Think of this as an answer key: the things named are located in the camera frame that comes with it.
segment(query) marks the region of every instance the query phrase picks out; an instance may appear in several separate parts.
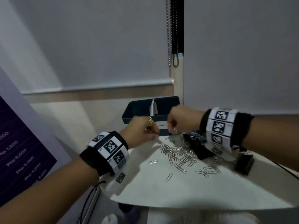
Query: gold ring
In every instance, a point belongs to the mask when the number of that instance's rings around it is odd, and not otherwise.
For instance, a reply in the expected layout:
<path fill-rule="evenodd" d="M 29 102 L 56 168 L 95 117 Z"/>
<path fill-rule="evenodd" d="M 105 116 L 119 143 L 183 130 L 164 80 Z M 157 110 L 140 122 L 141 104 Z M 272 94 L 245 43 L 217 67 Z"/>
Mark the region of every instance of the gold ring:
<path fill-rule="evenodd" d="M 154 122 L 151 117 L 149 117 L 150 125 Z"/>

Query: blue storage box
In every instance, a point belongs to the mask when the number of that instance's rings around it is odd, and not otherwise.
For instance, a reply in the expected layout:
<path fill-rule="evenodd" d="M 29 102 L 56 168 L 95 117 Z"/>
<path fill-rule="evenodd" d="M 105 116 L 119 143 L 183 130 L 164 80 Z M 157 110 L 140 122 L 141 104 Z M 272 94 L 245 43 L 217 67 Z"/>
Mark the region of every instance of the blue storage box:
<path fill-rule="evenodd" d="M 152 119 L 160 129 L 160 136 L 171 135 L 167 129 L 167 116 L 172 107 L 180 104 L 180 100 L 177 96 L 173 96 L 155 98 L 154 101 L 158 113 L 152 116 Z M 149 116 L 151 104 L 152 99 L 131 101 L 122 116 L 124 124 L 128 124 L 134 116 Z"/>

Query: black cable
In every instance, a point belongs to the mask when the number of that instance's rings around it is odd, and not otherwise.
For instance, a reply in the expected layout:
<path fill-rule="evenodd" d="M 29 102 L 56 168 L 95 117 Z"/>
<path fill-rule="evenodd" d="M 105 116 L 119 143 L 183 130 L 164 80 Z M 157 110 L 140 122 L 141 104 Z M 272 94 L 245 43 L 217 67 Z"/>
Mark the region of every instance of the black cable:
<path fill-rule="evenodd" d="M 297 178 L 299 180 L 299 177 L 296 176 L 295 174 L 293 174 L 292 172 L 290 172 L 288 169 L 284 168 L 282 165 L 272 161 L 273 163 L 275 163 L 277 166 L 281 167 L 282 169 L 284 169 L 286 172 L 288 172 L 289 174 L 291 174 L 293 177 Z"/>
<path fill-rule="evenodd" d="M 88 196 L 87 196 L 87 198 L 86 198 L 86 200 L 85 200 L 85 203 L 84 203 L 84 205 L 83 205 L 82 211 L 81 211 L 81 215 L 80 215 L 80 224 L 82 224 L 82 216 L 83 216 L 83 212 L 84 212 L 85 206 L 86 206 L 86 204 L 87 204 L 87 201 L 88 201 L 88 199 L 90 198 L 90 195 L 91 195 L 92 192 L 98 187 L 98 185 L 101 184 L 101 183 L 106 183 L 106 181 L 100 181 L 99 183 L 97 183 L 97 184 L 95 185 L 95 187 L 94 187 L 94 188 L 90 191 L 90 193 L 88 194 Z"/>

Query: white table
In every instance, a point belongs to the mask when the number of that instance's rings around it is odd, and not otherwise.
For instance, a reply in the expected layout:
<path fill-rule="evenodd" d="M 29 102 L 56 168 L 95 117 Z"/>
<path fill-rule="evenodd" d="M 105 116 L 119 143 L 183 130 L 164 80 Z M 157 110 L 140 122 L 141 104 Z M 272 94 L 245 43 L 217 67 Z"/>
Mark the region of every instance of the white table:
<path fill-rule="evenodd" d="M 161 136 L 169 146 L 173 144 Z M 207 166 L 198 161 L 183 166 L 187 174 L 171 166 L 160 151 L 161 142 L 149 142 L 131 151 L 129 174 L 124 188 L 111 200 L 149 207 L 199 208 L 217 210 L 256 210 L 292 208 L 299 205 L 299 181 L 270 160 L 254 154 L 255 163 L 248 177 L 218 166 L 220 174 L 209 178 L 195 173 Z M 173 173 L 169 182 L 165 182 Z"/>

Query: purple poster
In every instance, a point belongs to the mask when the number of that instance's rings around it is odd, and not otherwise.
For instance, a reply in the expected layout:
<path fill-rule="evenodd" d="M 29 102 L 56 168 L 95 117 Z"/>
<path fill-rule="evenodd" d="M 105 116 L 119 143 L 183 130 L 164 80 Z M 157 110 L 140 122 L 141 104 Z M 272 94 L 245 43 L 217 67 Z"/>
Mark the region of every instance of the purple poster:
<path fill-rule="evenodd" d="M 56 162 L 0 96 L 0 207 L 42 180 Z"/>

